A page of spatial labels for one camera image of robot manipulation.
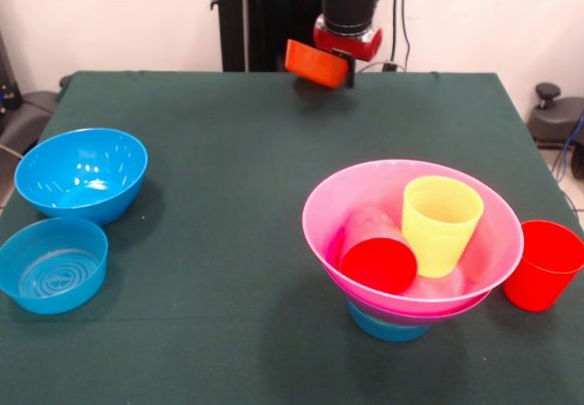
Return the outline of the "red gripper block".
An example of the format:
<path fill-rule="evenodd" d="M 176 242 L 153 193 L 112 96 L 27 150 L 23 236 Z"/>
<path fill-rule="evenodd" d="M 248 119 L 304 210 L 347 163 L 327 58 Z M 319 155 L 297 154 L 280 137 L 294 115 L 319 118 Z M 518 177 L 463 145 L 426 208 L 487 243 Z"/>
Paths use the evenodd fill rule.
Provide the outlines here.
<path fill-rule="evenodd" d="M 347 53 L 343 57 L 348 65 L 345 88 L 354 88 L 355 59 L 371 62 L 380 49 L 383 31 L 379 27 L 370 26 L 357 34 L 339 34 L 328 28 L 325 22 L 325 17 L 320 15 L 314 25 L 316 48 L 328 53 L 333 53 L 334 50 Z"/>

